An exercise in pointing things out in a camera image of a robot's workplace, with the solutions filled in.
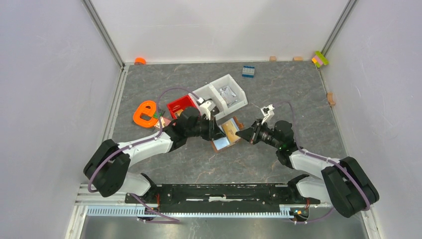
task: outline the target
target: open book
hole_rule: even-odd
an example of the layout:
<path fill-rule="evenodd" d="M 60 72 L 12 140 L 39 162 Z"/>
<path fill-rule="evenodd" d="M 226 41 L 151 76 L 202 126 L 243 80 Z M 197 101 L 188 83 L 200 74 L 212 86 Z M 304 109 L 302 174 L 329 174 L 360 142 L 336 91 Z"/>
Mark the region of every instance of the open book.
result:
<path fill-rule="evenodd" d="M 226 137 L 220 138 L 217 140 L 212 141 L 212 147 L 216 152 L 226 148 L 230 147 L 241 138 L 236 135 L 236 132 L 243 129 L 243 124 L 239 123 L 236 119 L 236 117 L 233 117 L 226 122 L 224 122 L 222 125 L 219 125 L 218 127 L 221 128 L 221 130 L 224 131 L 226 134 Z"/>

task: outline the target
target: metal corner post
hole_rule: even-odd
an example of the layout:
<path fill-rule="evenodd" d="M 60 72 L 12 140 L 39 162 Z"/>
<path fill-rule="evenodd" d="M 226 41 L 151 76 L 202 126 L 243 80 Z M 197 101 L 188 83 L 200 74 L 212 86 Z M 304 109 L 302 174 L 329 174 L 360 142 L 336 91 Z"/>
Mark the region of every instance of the metal corner post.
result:
<path fill-rule="evenodd" d="M 113 41 L 110 38 L 110 35 L 108 34 L 106 27 L 104 26 L 103 22 L 101 21 L 100 16 L 98 15 L 97 11 L 95 10 L 95 7 L 91 0 L 82 0 L 82 3 L 84 4 L 85 8 L 88 11 L 88 14 L 91 16 L 91 19 L 93 20 L 95 26 L 97 27 L 98 31 L 100 32 L 101 36 L 104 39 L 104 42 L 106 43 L 107 47 L 109 48 L 111 54 L 113 55 L 116 63 L 120 66 L 120 68 L 124 67 L 124 61 L 122 60 L 120 54 L 118 53 L 116 46 L 114 45 Z"/>
<path fill-rule="evenodd" d="M 355 7 L 358 0 L 349 0 L 344 7 L 343 12 L 341 13 L 337 23 L 334 26 L 330 36 L 327 39 L 324 47 L 321 50 L 321 53 L 326 56 L 328 51 L 330 50 L 332 44 L 334 43 L 335 39 L 337 38 L 338 34 L 340 33 L 341 29 L 343 28 L 344 23 L 346 22 L 347 18 L 349 17 L 350 13 L 352 12 L 353 8 Z"/>

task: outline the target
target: pink block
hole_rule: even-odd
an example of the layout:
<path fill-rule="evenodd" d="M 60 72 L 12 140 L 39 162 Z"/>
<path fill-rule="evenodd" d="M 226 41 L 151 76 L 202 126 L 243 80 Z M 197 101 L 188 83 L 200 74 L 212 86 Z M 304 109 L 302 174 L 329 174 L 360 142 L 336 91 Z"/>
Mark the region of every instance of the pink block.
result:
<path fill-rule="evenodd" d="M 318 61 L 318 63 L 320 65 L 322 65 L 322 66 L 324 65 L 324 63 L 321 61 L 321 59 L 318 56 L 314 56 L 314 58 L 315 58 L 316 61 Z"/>

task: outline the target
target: red box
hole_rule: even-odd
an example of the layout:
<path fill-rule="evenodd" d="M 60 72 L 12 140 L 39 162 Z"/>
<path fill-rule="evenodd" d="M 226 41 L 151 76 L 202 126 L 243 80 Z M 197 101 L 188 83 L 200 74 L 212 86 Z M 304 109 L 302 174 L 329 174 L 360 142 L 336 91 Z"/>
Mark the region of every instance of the red box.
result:
<path fill-rule="evenodd" d="M 195 103 L 192 101 L 192 98 L 188 95 L 183 96 L 173 102 L 167 104 L 167 108 L 173 119 L 176 119 L 175 113 L 179 110 L 185 110 L 187 107 L 195 107 Z"/>

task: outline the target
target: white wall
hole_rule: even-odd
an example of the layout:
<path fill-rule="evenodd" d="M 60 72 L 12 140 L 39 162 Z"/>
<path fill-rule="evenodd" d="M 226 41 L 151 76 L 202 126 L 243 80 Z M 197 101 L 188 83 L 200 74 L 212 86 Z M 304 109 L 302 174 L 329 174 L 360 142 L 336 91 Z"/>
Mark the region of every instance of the white wall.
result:
<path fill-rule="evenodd" d="M 126 62 L 312 57 L 347 0 L 92 0 Z"/>
<path fill-rule="evenodd" d="M 0 7 L 0 238 L 63 238 L 118 67 L 79 0 Z"/>
<path fill-rule="evenodd" d="M 421 238 L 422 1 L 359 1 L 324 68 L 339 126 L 380 193 L 387 239 Z"/>

